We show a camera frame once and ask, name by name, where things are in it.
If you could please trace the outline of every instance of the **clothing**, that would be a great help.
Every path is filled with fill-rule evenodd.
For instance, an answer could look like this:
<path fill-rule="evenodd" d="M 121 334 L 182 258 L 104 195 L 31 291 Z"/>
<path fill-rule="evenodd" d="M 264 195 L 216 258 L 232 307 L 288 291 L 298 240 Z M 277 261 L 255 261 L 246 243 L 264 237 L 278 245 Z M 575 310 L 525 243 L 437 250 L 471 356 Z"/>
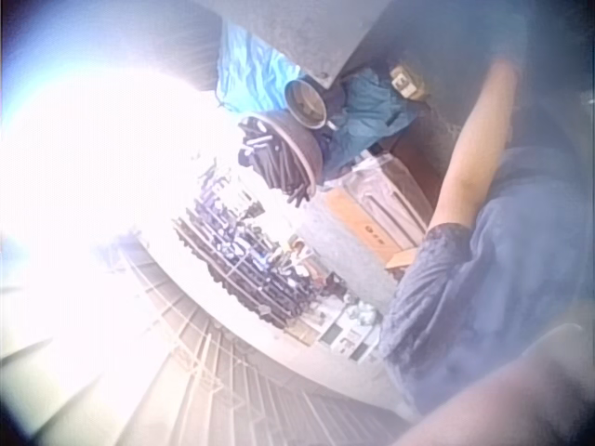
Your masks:
<path fill-rule="evenodd" d="M 380 352 L 427 413 L 518 357 L 575 299 L 586 196 L 567 151 L 505 151 L 470 230 L 430 230 L 384 318 Z"/>

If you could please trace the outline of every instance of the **person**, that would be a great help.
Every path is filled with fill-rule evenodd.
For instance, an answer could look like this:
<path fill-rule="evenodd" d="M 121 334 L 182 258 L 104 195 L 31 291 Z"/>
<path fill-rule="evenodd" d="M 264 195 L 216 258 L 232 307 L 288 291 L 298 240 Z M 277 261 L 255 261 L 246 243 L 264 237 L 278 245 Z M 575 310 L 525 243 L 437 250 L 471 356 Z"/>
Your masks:
<path fill-rule="evenodd" d="M 566 324 L 452 398 L 395 446 L 593 444 L 593 337 Z"/>
<path fill-rule="evenodd" d="M 578 271 L 592 249 L 580 163 L 564 138 L 535 145 L 516 126 L 505 149 L 526 16 L 492 20 L 506 29 L 493 33 L 482 91 L 381 327 L 389 374 L 421 414 L 518 358 L 585 293 Z"/>

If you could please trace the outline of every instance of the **blue fabric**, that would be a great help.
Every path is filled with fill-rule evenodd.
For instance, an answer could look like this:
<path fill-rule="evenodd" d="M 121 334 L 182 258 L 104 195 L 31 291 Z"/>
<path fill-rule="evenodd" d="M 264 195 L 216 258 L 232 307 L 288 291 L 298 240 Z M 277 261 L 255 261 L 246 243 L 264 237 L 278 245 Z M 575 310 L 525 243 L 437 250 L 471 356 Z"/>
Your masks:
<path fill-rule="evenodd" d="M 422 413 L 517 358 L 580 295 L 592 248 L 579 172 L 562 150 L 509 149 L 475 228 L 428 233 L 380 342 Z"/>
<path fill-rule="evenodd" d="M 245 29 L 223 24 L 218 60 L 217 96 L 232 112 L 286 108 L 285 85 L 300 76 L 299 67 Z"/>
<path fill-rule="evenodd" d="M 343 113 L 331 117 L 339 127 L 324 157 L 330 175 L 385 137 L 396 135 L 416 118 L 417 111 L 394 90 L 388 79 L 365 68 L 345 83 Z"/>

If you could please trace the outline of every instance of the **sleeve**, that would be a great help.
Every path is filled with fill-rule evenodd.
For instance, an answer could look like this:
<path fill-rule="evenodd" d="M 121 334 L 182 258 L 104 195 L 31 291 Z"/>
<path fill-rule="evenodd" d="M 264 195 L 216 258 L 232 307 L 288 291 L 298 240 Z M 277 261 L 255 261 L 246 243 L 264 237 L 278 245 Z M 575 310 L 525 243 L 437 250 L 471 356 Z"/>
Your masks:
<path fill-rule="evenodd" d="M 444 316 L 456 312 L 456 303 L 444 302 L 445 289 L 470 259 L 470 235 L 469 228 L 456 223 L 432 228 L 399 282 L 382 322 L 379 350 L 385 361 L 398 362 L 405 373 L 435 356 L 437 343 L 444 344 L 440 336 L 449 323 Z"/>

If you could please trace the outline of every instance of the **blue tarp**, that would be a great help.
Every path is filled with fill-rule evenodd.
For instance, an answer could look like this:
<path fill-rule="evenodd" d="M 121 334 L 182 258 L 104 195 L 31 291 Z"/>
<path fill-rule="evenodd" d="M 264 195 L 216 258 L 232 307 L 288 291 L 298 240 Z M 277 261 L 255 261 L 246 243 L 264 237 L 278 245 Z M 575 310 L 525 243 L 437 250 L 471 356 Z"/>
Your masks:
<path fill-rule="evenodd" d="M 243 28 L 225 23 L 218 61 L 217 96 L 236 113 L 285 109 L 285 85 L 300 68 Z M 337 132 L 314 131 L 324 158 L 324 176 L 330 177 L 362 151 L 384 137 L 399 133 L 417 116 L 410 102 L 366 68 L 344 83 L 346 103 L 331 117 Z"/>
<path fill-rule="evenodd" d="M 300 76 L 299 67 L 244 28 L 223 24 L 218 61 L 217 97 L 236 113 L 287 107 L 285 85 Z"/>

